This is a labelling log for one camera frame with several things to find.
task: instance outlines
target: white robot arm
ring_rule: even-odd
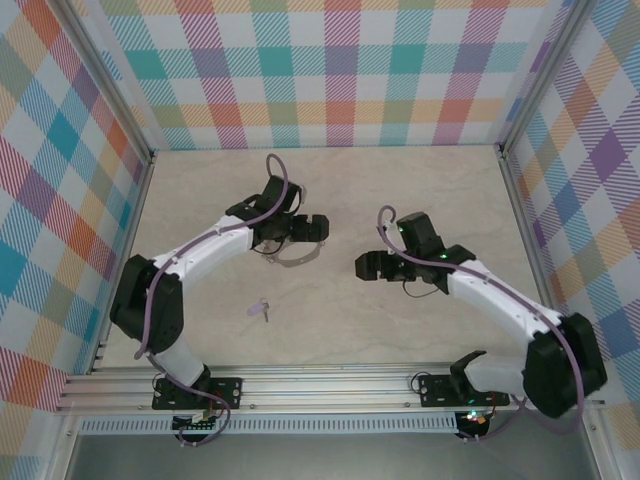
[[[309,219],[307,215],[297,215],[304,189],[291,182],[288,185],[282,205],[273,215],[258,223],[224,229],[245,225],[273,209],[284,188],[284,180],[279,176],[271,175],[262,194],[253,195],[227,209],[220,220],[197,238],[204,238],[212,231],[222,233],[208,236],[179,258],[177,255],[182,247],[152,259],[136,255],[125,264],[110,318],[126,335],[142,342],[149,286],[162,266],[173,259],[160,276],[153,294],[147,351],[168,375],[181,384],[206,392],[210,378],[208,368],[193,355],[183,332],[183,294],[227,260],[252,250],[264,241],[321,242],[328,237],[327,217],[313,215]],[[296,198],[298,202],[292,211]]]
[[[589,320],[580,314],[563,316],[517,293],[493,275],[475,255],[460,245],[445,248],[424,212],[387,223],[387,240],[394,237],[398,252],[438,266],[416,265],[392,251],[372,251],[355,262],[362,280],[424,282],[445,294],[476,307],[508,332],[522,356],[500,357],[472,352],[451,366],[450,381],[461,401],[479,392],[500,392],[528,397],[545,415],[557,418],[576,404],[576,381],[568,356],[550,328],[538,318],[544,315],[565,338],[576,357],[584,394],[602,387],[607,375]],[[469,271],[478,272],[472,275]],[[522,303],[533,308],[526,308]]]

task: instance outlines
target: colorful plaid wallpaper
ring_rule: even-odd
[[[561,1],[75,4],[150,140],[193,149],[494,143]]]
[[[44,0],[0,0],[0,479],[36,478],[143,169]]]
[[[639,26],[639,0],[598,4],[513,158],[555,295],[595,322],[610,417],[638,467]]]
[[[525,77],[524,82],[520,86],[520,90],[518,91],[518,96],[516,97],[511,109],[509,110],[509,114],[507,115],[507,120],[504,122],[502,126],[502,130],[500,131],[500,135],[498,135],[496,143],[500,143],[504,141],[505,137],[509,133],[511,129],[511,125],[513,125],[513,120],[516,118],[516,115],[520,111],[520,107],[522,106],[522,102],[529,95],[531,88],[533,87],[536,79],[538,78],[538,73],[540,72],[540,67],[542,67],[543,62],[546,60],[549,52],[551,50],[551,46],[556,41],[558,34],[562,31],[562,27],[564,26],[564,22],[569,15],[573,5],[576,0],[563,0],[562,6],[558,10],[556,14],[556,18],[554,18],[553,23],[551,24],[551,28],[547,32],[547,35],[544,38],[544,42],[542,42],[542,46],[540,50],[538,50],[538,54],[536,55],[535,60],[531,64],[529,71],[527,72],[527,76]]]

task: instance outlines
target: small purple key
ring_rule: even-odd
[[[269,302],[267,302],[266,298],[261,298],[258,303],[249,307],[247,315],[253,317],[262,313],[264,315],[264,321],[269,323],[269,314],[267,313],[267,310],[269,310]]]

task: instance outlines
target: beige floor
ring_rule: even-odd
[[[154,256],[210,227],[266,182],[266,151],[161,153],[134,253]],[[320,257],[295,268],[256,253],[236,257],[185,298],[188,340],[205,362],[319,364],[452,361],[475,349],[517,353],[489,318],[438,293],[411,299],[400,284],[362,282],[353,261],[382,248],[376,213],[424,210],[446,244],[460,243],[537,299],[492,147],[296,149],[278,152],[308,189],[301,213],[322,213],[331,234]],[[288,249],[283,257],[308,251]],[[412,292],[430,286],[410,284]],[[269,323],[247,308],[269,300]],[[137,343],[117,328],[104,365],[133,366]]]

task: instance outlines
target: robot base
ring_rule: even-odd
[[[456,433],[455,436],[460,438],[475,438],[476,435],[484,437],[489,433],[489,427],[491,426],[490,419],[480,423],[469,420],[464,413],[456,413],[456,423],[458,424],[459,433]]]
[[[153,410],[209,410],[211,401],[193,395],[176,387],[166,378],[159,378],[154,384],[155,394],[151,402]],[[242,398],[242,378],[211,378],[206,393],[216,395],[229,404],[231,410],[240,408]]]
[[[201,442],[207,436],[208,433],[198,433],[198,431],[202,430],[215,430],[216,429],[216,418],[212,417],[208,421],[200,421],[198,423],[193,423],[191,417],[182,417],[176,416],[173,417],[171,421],[171,430],[182,430],[182,438],[186,442]],[[176,433],[174,434],[178,440],[180,440],[180,436]]]
[[[451,375],[420,375],[420,404],[423,407],[505,407],[509,395],[498,392],[475,392],[461,398],[451,383]]]

